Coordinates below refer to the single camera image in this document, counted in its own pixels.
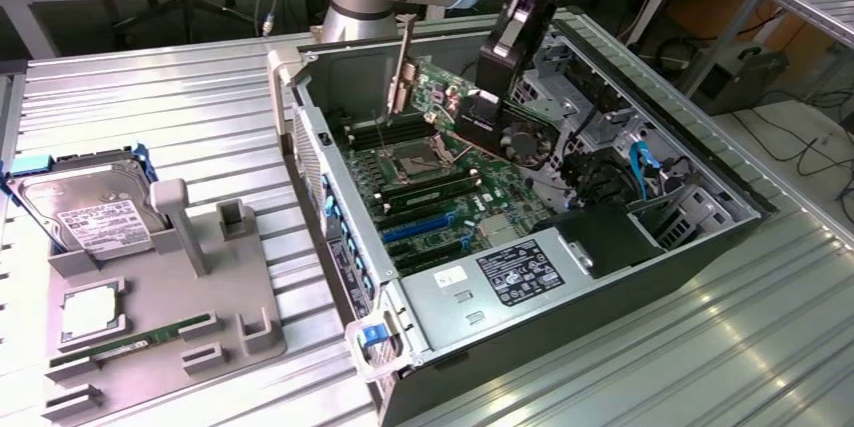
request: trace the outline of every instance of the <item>slotted metal surface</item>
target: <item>slotted metal surface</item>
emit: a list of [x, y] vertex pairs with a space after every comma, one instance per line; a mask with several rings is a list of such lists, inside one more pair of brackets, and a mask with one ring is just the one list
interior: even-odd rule
[[854, 49], [854, 0], [774, 0]]
[[[583, 17], [571, 24], [780, 213], [675, 294], [408, 424], [851, 425], [854, 260], [846, 244], [854, 241], [812, 213], [807, 199], [780, 191], [772, 174], [754, 168], [755, 160], [730, 147], [726, 134], [607, 34]], [[257, 59], [247, 62], [283, 45], [245, 41], [33, 64], [26, 115], [5, 133], [20, 130], [26, 152], [78, 153], [144, 140], [160, 175], [192, 179], [190, 214], [235, 196], [260, 212], [288, 353], [188, 395], [120, 413], [120, 425], [376, 425], [272, 151], [264, 72]], [[16, 80], [0, 84], [10, 99], [24, 95], [24, 79]], [[18, 210], [6, 217], [0, 425], [38, 425], [44, 267], [22, 252], [42, 248], [42, 237]]]
[[[299, 35], [33, 62], [25, 82], [18, 77], [13, 86], [2, 84], [0, 93], [16, 90], [18, 96], [10, 110], [20, 108], [20, 127], [6, 132], [6, 139], [16, 134], [17, 153], [58, 156], [138, 141], [150, 149], [158, 177], [186, 181], [189, 215], [229, 198], [257, 212], [288, 351], [190, 388], [189, 395], [169, 395], [110, 416], [121, 425], [376, 424], [276, 147], [264, 55], [307, 43], [308, 35]], [[5, 217], [0, 424], [48, 425], [38, 417], [48, 385], [40, 254], [46, 244], [18, 209], [9, 208]]]
[[850, 235], [607, 33], [569, 24], [779, 213], [672, 295], [405, 425], [852, 425]]

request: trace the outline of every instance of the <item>warning label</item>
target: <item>warning label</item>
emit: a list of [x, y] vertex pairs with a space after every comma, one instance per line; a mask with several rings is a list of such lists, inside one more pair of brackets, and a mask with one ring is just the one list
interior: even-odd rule
[[60, 212], [58, 220], [82, 248], [92, 253], [150, 240], [145, 223], [130, 200]]
[[507, 307], [563, 285], [563, 278], [535, 240], [480, 257], [477, 265]]

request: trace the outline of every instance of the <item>hard drive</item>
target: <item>hard drive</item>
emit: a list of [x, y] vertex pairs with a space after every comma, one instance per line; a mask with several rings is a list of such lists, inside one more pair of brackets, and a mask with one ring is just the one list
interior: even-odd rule
[[150, 247], [168, 221], [149, 203], [156, 180], [144, 147], [62, 157], [18, 157], [4, 190], [30, 214], [58, 252], [108, 260]]

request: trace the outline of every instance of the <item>metal rack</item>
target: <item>metal rack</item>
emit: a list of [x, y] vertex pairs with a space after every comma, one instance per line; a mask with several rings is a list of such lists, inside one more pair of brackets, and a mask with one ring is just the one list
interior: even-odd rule
[[[691, 97], [723, 49], [731, 45], [744, 21], [750, 18], [759, 2], [746, 0], [720, 37], [714, 43], [708, 55], [695, 62], [679, 82], [679, 90]], [[788, 13], [795, 14], [824, 32], [836, 42], [854, 50], [854, 0], [770, 0]]]

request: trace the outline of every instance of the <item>blue pcie slot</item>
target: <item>blue pcie slot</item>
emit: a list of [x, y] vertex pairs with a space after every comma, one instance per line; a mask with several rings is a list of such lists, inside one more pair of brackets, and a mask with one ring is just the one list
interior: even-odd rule
[[395, 229], [391, 232], [387, 232], [383, 234], [383, 242], [385, 243], [393, 242], [396, 240], [405, 239], [408, 237], [423, 234], [425, 232], [443, 229], [453, 223], [455, 217], [456, 217], [456, 212], [448, 212], [441, 217], [436, 217], [433, 219], [425, 220], [408, 227]]

